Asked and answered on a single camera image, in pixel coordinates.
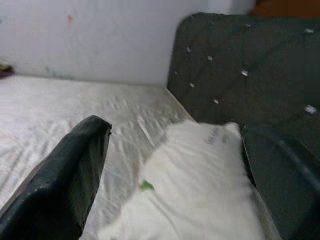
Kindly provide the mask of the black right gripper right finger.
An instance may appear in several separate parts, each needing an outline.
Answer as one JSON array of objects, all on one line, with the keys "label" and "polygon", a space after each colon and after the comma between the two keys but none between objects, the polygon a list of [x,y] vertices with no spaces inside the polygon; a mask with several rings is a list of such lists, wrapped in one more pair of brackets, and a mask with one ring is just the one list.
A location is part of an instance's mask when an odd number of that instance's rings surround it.
[{"label": "black right gripper right finger", "polygon": [[320,240],[320,160],[268,125],[245,126],[241,135],[248,177],[282,240]]}]

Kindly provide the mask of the white quilted mattress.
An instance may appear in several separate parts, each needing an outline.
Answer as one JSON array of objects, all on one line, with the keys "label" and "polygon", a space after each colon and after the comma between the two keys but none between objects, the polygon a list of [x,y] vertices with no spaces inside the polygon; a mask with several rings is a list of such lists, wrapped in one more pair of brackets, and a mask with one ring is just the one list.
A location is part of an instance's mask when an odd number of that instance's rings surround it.
[{"label": "white quilted mattress", "polygon": [[165,87],[26,76],[0,79],[0,208],[29,172],[81,120],[112,126],[99,190],[80,240],[119,214],[136,188],[140,168],[164,140],[168,125],[190,115]]}]

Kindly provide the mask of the brown wooden furniture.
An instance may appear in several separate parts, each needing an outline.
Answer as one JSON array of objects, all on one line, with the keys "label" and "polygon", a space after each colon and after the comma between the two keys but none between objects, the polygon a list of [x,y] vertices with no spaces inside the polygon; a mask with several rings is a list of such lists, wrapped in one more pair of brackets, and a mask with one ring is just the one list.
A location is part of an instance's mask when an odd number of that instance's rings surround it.
[{"label": "brown wooden furniture", "polygon": [[320,0],[257,0],[250,14],[260,17],[320,18]]}]

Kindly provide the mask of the black tufted headboard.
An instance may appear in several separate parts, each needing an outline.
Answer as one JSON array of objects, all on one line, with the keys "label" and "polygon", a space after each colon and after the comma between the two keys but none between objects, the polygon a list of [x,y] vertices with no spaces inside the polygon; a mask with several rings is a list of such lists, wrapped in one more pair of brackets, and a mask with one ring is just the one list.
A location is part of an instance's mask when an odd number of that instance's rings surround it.
[{"label": "black tufted headboard", "polygon": [[320,173],[320,17],[190,15],[167,88],[196,121],[238,123],[249,159],[282,149]]}]

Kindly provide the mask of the white pillow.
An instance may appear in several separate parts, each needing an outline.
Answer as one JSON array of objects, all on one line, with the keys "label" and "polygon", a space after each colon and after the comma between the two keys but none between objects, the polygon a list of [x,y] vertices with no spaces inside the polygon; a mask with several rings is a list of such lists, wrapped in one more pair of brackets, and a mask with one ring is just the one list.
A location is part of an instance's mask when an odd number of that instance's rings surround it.
[{"label": "white pillow", "polygon": [[98,240],[282,240],[234,122],[171,125],[140,176],[151,188],[138,188]]}]

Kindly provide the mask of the purple cartoon mouse blanket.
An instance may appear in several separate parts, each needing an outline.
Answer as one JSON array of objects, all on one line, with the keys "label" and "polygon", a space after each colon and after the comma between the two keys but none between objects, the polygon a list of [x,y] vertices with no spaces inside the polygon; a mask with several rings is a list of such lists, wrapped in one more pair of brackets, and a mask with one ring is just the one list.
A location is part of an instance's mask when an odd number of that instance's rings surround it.
[{"label": "purple cartoon mouse blanket", "polygon": [[14,74],[14,68],[5,63],[0,63],[0,79],[6,78],[12,74]]}]

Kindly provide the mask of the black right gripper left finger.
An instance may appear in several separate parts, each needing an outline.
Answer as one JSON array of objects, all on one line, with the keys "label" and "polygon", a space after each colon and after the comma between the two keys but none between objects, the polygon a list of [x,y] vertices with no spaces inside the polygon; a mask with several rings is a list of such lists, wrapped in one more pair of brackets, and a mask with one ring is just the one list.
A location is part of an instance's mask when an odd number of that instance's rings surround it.
[{"label": "black right gripper left finger", "polygon": [[79,240],[95,200],[112,125],[80,121],[0,209],[0,240]]}]

